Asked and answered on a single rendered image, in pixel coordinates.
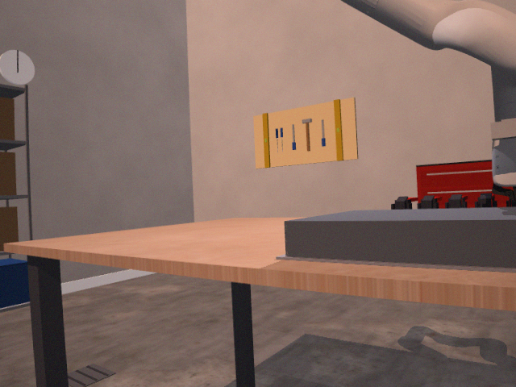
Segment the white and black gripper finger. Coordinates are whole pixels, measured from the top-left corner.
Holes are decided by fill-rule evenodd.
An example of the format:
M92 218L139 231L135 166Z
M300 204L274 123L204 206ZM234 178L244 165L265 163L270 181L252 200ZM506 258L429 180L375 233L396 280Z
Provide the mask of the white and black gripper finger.
M504 189L501 186L495 185L493 183L492 193L498 194L498 195L503 195L503 196L508 196L510 199L512 199L516 203L516 186L513 187L513 190L512 189Z

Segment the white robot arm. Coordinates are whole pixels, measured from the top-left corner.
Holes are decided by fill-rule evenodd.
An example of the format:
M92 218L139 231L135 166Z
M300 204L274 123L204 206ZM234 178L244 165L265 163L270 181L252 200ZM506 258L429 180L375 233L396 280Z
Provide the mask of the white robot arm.
M480 0L341 1L423 47L454 49L490 65L492 140L516 138L515 13Z

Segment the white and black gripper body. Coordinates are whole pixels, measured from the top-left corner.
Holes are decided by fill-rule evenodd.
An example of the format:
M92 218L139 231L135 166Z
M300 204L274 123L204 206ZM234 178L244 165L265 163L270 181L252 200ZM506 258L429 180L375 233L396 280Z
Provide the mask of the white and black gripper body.
M516 186L516 138L493 140L492 174L495 185Z

